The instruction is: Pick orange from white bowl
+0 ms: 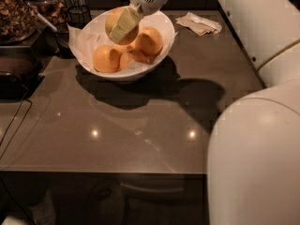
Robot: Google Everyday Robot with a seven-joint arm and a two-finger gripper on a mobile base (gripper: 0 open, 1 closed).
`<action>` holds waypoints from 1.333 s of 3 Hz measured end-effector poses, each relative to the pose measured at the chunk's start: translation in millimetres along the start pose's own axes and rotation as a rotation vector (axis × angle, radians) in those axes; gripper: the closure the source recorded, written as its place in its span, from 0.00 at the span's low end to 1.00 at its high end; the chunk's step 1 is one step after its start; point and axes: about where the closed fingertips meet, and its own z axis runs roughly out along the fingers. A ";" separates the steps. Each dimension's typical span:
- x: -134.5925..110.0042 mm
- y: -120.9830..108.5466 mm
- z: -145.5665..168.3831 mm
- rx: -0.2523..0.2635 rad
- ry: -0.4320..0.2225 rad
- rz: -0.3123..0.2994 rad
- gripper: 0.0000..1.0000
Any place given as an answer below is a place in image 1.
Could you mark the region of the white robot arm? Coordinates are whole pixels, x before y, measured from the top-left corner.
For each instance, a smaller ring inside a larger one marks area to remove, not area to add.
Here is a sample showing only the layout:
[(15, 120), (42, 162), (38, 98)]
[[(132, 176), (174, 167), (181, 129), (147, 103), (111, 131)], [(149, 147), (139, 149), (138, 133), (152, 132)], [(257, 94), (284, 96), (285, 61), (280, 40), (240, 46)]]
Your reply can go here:
[(300, 11), (289, 0), (218, 0), (262, 79), (216, 121), (210, 225), (300, 225)]

